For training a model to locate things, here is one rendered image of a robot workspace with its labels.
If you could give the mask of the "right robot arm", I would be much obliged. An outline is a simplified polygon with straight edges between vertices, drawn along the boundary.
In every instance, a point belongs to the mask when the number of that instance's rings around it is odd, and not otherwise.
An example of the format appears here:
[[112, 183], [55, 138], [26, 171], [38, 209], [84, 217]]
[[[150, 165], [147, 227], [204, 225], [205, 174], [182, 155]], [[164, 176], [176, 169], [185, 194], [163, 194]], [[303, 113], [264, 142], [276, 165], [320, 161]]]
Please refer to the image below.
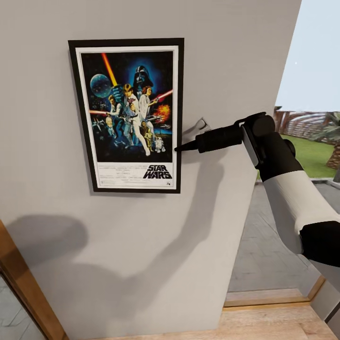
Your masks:
[[304, 255], [340, 293], [340, 216], [295, 158], [293, 143], [275, 132], [273, 118], [260, 112], [212, 130], [201, 117], [195, 125], [201, 130], [196, 140], [174, 150], [204, 153], [244, 143], [260, 171], [282, 242]]

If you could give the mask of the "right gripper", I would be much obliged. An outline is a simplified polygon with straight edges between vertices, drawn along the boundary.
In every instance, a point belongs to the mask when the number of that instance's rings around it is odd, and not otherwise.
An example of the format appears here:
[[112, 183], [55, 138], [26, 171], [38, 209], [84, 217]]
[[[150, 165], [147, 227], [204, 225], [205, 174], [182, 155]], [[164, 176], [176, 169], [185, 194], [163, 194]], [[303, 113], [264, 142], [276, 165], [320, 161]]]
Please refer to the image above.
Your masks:
[[227, 138], [224, 127], [205, 131], [203, 134], [196, 135], [196, 140], [176, 147], [176, 152], [197, 150], [199, 153], [214, 151], [227, 148]]

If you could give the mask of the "poster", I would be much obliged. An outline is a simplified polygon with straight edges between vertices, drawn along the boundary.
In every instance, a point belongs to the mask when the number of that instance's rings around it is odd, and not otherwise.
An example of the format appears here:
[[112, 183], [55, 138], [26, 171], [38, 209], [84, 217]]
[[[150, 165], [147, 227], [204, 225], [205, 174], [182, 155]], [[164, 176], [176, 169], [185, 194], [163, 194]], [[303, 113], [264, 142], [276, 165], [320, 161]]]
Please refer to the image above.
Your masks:
[[93, 191], [180, 194], [184, 38], [68, 46]]

